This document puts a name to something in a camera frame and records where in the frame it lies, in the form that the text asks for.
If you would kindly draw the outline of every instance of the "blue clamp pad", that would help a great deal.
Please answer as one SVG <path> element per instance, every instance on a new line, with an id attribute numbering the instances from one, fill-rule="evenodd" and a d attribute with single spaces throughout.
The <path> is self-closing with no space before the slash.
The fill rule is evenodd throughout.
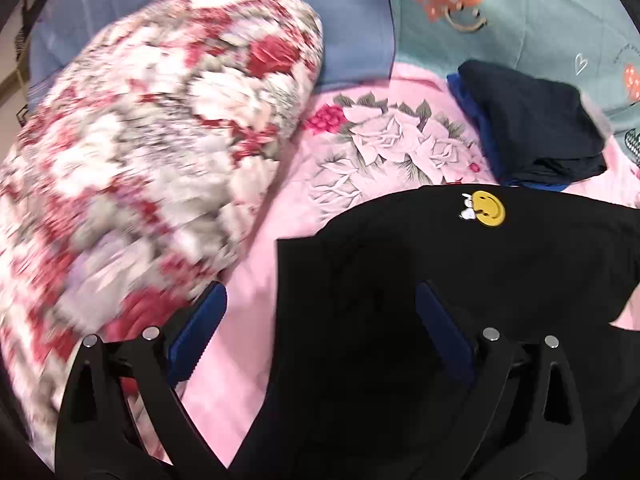
<path id="1" fill-rule="evenodd" d="M 415 289 L 415 309 L 447 372 L 471 386 L 476 380 L 474 349 L 426 283 Z"/>
<path id="2" fill-rule="evenodd" d="M 214 282 L 195 301 L 189 319 L 167 350 L 167 381 L 175 387 L 191 377 L 226 312 L 226 288 Z"/>

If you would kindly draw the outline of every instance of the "black t-shirt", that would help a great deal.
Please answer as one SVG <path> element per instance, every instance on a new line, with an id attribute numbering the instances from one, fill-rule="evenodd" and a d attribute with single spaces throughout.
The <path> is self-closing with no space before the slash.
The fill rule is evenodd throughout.
<path id="1" fill-rule="evenodd" d="M 270 384 L 231 473 L 410 478 L 468 391 L 416 314 L 427 280 L 467 329 L 560 340 L 594 460 L 640 396 L 640 333 L 609 325 L 639 264 L 640 212 L 498 186 L 397 193 L 281 240 Z"/>

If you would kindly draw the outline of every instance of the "pillow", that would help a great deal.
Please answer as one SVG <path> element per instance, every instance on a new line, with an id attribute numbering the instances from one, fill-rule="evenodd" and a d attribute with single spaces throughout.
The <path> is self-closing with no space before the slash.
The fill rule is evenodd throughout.
<path id="1" fill-rule="evenodd" d="M 0 338 L 50 464 L 81 337 L 161 326 L 238 257 L 321 53 L 300 0 L 152 4 L 100 31 L 19 134 L 1 170 Z"/>

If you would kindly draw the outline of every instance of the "teal bedding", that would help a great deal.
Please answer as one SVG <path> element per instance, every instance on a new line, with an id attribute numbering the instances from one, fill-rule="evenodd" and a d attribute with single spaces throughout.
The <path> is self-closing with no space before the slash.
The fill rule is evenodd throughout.
<path id="1" fill-rule="evenodd" d="M 573 84 L 605 111 L 631 156 L 624 137 L 640 131 L 640 82 L 633 77 L 640 34 L 619 0 L 474 0 L 462 10 L 457 4 L 465 0 L 446 1 L 455 24 L 486 20 L 475 32 L 460 32 L 445 15 L 430 20 L 434 1 L 391 0 L 396 60 L 445 76 L 481 59 Z"/>

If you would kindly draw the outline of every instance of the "metal rivet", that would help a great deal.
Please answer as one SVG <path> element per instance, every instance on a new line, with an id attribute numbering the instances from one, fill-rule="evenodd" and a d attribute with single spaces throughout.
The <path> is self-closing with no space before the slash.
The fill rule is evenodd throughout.
<path id="1" fill-rule="evenodd" d="M 82 339 L 82 344 L 87 348 L 91 348 L 98 342 L 98 336 L 95 334 L 89 334 L 87 337 Z"/>
<path id="2" fill-rule="evenodd" d="M 153 341 L 160 335 L 160 329 L 157 326 L 148 326 L 142 331 L 142 337 L 147 341 Z"/>
<path id="3" fill-rule="evenodd" d="M 482 335 L 489 341 L 498 341 L 500 339 L 500 332 L 490 326 L 482 330 Z"/>
<path id="4" fill-rule="evenodd" d="M 558 348 L 560 346 L 560 342 L 558 341 L 558 338 L 554 335 L 546 336 L 545 343 L 549 348 Z"/>

